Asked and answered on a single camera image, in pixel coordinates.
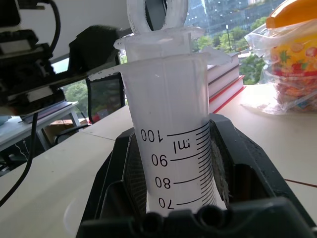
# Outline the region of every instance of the black chair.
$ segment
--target black chair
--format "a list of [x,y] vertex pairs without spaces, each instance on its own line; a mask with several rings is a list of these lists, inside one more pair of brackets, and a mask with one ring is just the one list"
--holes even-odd
[[[124,87],[120,73],[95,81],[86,79],[86,83],[88,89],[88,117],[92,124],[125,105]],[[88,126],[90,124],[83,124],[60,132],[56,135],[54,144],[59,144],[73,133]]]

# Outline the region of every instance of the stack of books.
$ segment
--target stack of books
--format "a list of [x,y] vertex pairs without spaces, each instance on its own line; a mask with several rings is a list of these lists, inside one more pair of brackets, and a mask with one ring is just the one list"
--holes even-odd
[[208,65],[209,113],[218,112],[243,89],[243,76],[239,75],[239,53],[233,53],[228,65]]

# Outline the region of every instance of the tree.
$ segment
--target tree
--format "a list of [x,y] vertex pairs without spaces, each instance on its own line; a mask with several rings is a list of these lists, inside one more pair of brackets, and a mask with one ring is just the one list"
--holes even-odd
[[212,42],[213,42],[213,45],[218,48],[220,46],[220,38],[222,36],[222,33],[217,33],[214,35],[213,39],[212,39]]
[[249,46],[248,42],[244,38],[236,41],[234,44],[236,47],[236,51],[244,50]]
[[128,63],[127,55],[120,56],[120,63]]
[[255,22],[253,22],[253,24],[251,25],[251,30],[255,30],[255,29],[257,29],[259,26],[262,26],[262,25],[265,23],[266,18],[267,18],[267,17],[264,16],[264,17],[261,17],[261,18],[257,19]]
[[243,78],[243,83],[245,85],[258,83],[264,65],[264,60],[257,57],[255,54],[251,54],[249,57],[242,60],[242,64],[240,66],[240,74],[245,75]]
[[66,90],[65,93],[66,99],[68,101],[78,101],[77,107],[84,113],[87,114],[88,112],[88,92],[87,92],[87,85],[85,80],[72,83]]
[[234,51],[234,41],[233,41],[233,35],[232,32],[229,32],[229,38],[230,38],[230,46],[229,46],[229,39],[228,39],[228,34],[224,33],[220,37],[220,47],[225,51],[225,52],[232,52]]
[[248,33],[246,30],[243,30],[241,27],[236,26],[235,28],[233,28],[231,30],[232,36],[233,36],[233,40],[234,41],[239,41],[242,38],[244,38],[244,36]]
[[201,51],[206,46],[213,46],[210,36],[202,36],[197,40],[198,49]]

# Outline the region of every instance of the electronic device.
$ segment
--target electronic device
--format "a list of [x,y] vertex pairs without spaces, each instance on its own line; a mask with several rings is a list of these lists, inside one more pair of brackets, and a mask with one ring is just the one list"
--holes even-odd
[[[15,30],[20,9],[44,9],[50,4],[56,19],[52,44],[37,44],[32,30]],[[55,74],[49,59],[60,33],[60,18],[53,0],[2,0],[0,6],[0,115],[28,115],[65,99],[62,86],[87,78],[102,64],[118,64],[113,43],[116,28],[91,26],[70,43],[68,71]]]

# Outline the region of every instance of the white table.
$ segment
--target white table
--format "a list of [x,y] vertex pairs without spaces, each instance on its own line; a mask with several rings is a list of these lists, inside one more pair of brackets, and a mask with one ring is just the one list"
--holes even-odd
[[[268,130],[274,124],[271,120],[277,120],[277,123],[279,120],[272,119],[271,116],[267,115],[258,115],[258,117],[254,117],[253,114],[249,115],[249,112],[245,112],[240,106],[241,98],[244,95],[248,95],[248,88],[224,107],[220,113],[230,118],[238,129],[264,149],[270,148],[275,137],[269,132],[259,133],[256,126],[258,126],[259,120],[262,125],[271,123],[270,126],[264,127]],[[297,122],[293,121],[291,125],[302,127],[303,132],[300,136],[303,140],[305,138],[311,139],[310,131],[305,130],[304,125],[297,125],[300,121],[298,118]],[[26,180],[0,208],[1,237],[75,237],[96,172],[110,154],[114,140],[131,127],[132,121],[128,107],[124,107],[36,157]],[[271,133],[282,133],[282,128],[277,130],[276,127],[273,127]],[[289,147],[292,147],[294,144],[291,144],[290,136],[289,134],[284,139],[288,140]],[[286,142],[284,144],[281,150],[285,150]],[[315,147],[312,147],[309,153],[312,154],[314,150]],[[286,151],[274,152],[269,150],[268,154],[276,166],[280,166],[279,160],[288,162],[293,160],[293,157],[287,157],[289,153]],[[287,175],[290,179],[305,178],[302,174],[312,172],[312,170],[297,171],[298,175],[291,176],[292,174],[288,171],[294,171],[293,166],[297,165],[298,163],[294,162],[285,163],[283,168],[278,169],[282,170],[283,176]],[[24,165],[0,178],[0,197],[4,196],[13,186],[23,169]],[[306,176],[313,180],[317,179],[317,176],[312,174]],[[315,205],[317,189],[291,182],[288,184],[314,221],[317,222],[317,207]]]
[[[78,116],[74,110],[77,104],[78,102],[73,102],[71,105],[38,120],[37,135],[45,150],[50,148],[42,132],[42,129],[45,126],[66,115],[70,115],[74,125],[80,125]],[[32,124],[23,122],[20,117],[10,118],[7,122],[0,126],[0,151],[30,136],[31,129]]]
[[277,116],[241,106],[263,100],[267,90],[266,85],[248,86],[218,114],[260,145],[285,179],[316,185],[317,114]]

